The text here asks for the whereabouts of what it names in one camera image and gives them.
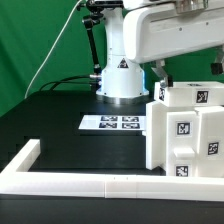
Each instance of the qr-like marker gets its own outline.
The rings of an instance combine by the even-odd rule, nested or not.
[[[123,129],[140,129],[139,123],[122,123]]]
[[[190,134],[191,134],[191,123],[190,122],[177,123],[177,135],[190,135]]]
[[[122,121],[124,122],[139,122],[138,117],[122,117]]]
[[[219,142],[213,142],[208,144],[208,155],[216,155],[219,151]]]
[[[109,128],[114,129],[117,128],[117,123],[100,123],[99,128]]]
[[[116,116],[102,116],[101,121],[117,121],[118,117]]]
[[[178,177],[188,177],[189,166],[176,166],[176,176]]]
[[[197,103],[208,103],[208,91],[198,91],[196,102]]]
[[[163,89],[163,88],[160,88],[160,90],[159,90],[159,99],[162,101],[164,101],[164,99],[165,99],[165,89]]]

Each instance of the stacked white blocks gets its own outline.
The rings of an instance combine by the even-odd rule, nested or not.
[[[223,177],[224,84],[155,86],[147,104],[146,167],[167,176]]]

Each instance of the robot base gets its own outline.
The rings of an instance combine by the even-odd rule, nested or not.
[[[136,103],[143,103],[149,101],[149,93],[145,95],[141,95],[134,98],[119,98],[119,97],[109,97],[105,95],[96,95],[97,100],[113,103],[113,104],[136,104]]]

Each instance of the green backdrop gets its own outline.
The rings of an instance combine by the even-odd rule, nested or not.
[[[1,0],[0,2],[0,115],[23,100],[28,84],[45,59],[63,27],[76,0]],[[92,58],[82,17],[75,12],[49,61],[35,81],[31,93],[46,82],[92,72]],[[106,42],[103,25],[94,28],[99,60],[106,63]],[[176,81],[223,80],[211,75],[210,63],[215,50],[208,49],[166,60],[166,70]],[[152,90],[157,77],[149,64],[146,85]],[[64,89],[88,86],[62,85]]]

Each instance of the black table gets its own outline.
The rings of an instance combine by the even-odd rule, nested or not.
[[[145,169],[141,131],[79,130],[84,115],[145,115],[145,104],[99,102],[91,92],[43,91],[0,118],[0,169],[31,138],[41,155],[31,171],[164,175]],[[223,223],[224,203],[0,196],[0,223]]]

